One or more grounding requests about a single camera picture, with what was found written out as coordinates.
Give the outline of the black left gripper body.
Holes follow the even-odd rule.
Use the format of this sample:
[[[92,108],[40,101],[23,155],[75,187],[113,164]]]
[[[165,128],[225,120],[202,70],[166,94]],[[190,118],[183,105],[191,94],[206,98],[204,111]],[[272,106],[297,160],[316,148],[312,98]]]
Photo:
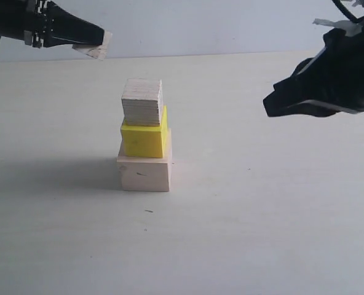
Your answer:
[[[51,47],[53,1],[0,1],[0,36]]]

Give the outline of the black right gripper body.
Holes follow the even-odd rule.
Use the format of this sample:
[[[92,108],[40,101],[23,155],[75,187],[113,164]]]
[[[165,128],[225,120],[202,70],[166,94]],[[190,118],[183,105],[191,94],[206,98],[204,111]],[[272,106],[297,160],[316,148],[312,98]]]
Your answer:
[[[334,4],[345,19],[313,21],[330,28],[323,35],[324,47],[293,73],[301,83],[303,96],[311,104],[326,109],[326,117],[339,112],[364,112],[364,15],[356,17],[342,1]],[[364,1],[352,4],[364,8]]]

